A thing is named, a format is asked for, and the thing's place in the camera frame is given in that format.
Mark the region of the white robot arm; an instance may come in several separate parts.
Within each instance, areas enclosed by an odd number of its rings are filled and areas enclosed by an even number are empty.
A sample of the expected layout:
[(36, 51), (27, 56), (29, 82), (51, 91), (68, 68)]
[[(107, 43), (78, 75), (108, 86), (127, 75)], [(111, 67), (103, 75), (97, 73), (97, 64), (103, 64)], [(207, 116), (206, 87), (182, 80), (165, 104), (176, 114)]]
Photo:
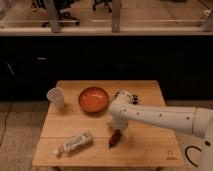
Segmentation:
[(183, 132), (203, 140), (198, 171), (213, 171), (213, 109), (135, 105), (136, 96), (120, 91), (110, 103), (111, 127), (124, 131), (130, 120)]

